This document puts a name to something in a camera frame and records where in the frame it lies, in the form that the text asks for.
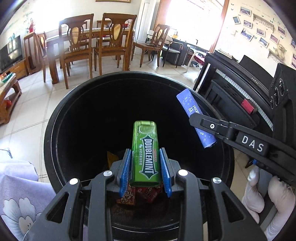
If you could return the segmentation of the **white gloved hand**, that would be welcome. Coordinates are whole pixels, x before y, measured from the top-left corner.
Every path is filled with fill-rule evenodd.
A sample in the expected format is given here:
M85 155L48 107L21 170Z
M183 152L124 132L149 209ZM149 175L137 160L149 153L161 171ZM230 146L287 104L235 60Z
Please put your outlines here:
M244 196L241 200L242 204L251 214L256 223L259 223L259 214L264 209L264 198L257 189L262 169L255 166L247 177L247 185ZM295 195L290 185L281 181L277 176L271 177L267 186L267 192L271 202L276 207L276 214L270 221L264 234L267 240L273 240L288 221L295 207Z

